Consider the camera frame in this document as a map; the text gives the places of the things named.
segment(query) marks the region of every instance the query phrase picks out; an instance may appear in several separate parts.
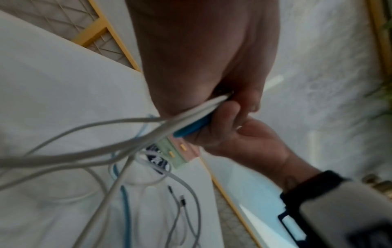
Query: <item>white surface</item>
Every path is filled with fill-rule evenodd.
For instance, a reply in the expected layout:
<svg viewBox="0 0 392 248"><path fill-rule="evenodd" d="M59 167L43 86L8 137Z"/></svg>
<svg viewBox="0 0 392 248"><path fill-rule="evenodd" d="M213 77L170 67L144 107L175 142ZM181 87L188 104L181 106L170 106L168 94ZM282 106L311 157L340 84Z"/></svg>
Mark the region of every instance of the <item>white surface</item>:
<svg viewBox="0 0 392 248"><path fill-rule="evenodd" d="M0 12L0 31L0 155L22 154L49 137L80 124L142 117L153 111L140 73L3 12ZM132 137L140 127L141 124L116 125L82 131L55 142L41 153L64 153L110 144ZM106 168L97 171L107 182L111 181ZM208 172L195 159L174 173L189 183L199 196L203 226L200 244L204 247L223 247ZM141 175L151 180L148 178L150 173ZM9 180L10 177L11 174L6 174L3 180ZM177 183L169 179L167 182L173 186L177 196L185 195L191 220L196 226L196 209L190 194ZM3 203L9 202L14 194L27 195L23 203L15 199L13 202L19 202L18 205L0 206L0 212L14 210L20 214L19 218L0 219L0 227L25 227L1 232L2 247L70 247L102 196L96 194L69 205L53 204L43 199L79 195L96 188L98 186L87 174L69 171L25 183L8 194L0 193ZM134 247L142 247L138 242L139 236L135 237L139 227L137 214L140 212L144 217L150 216L150 219L143 217L140 221L141 239L152 239L151 232L164 224L164 218L161 218L162 213L157 210L157 206L145 207L143 211L140 206L158 201L154 195L163 196L164 199L170 196L164 183L157 185L156 189L149 188L148 191L156 193L148 193L149 197L143 200L140 199L143 187L127 188L132 209ZM23 208L25 205L33 206L31 212ZM123 245L122 208L121 196L118 194L104 247ZM183 247L190 247L193 240L189 235Z"/></svg>

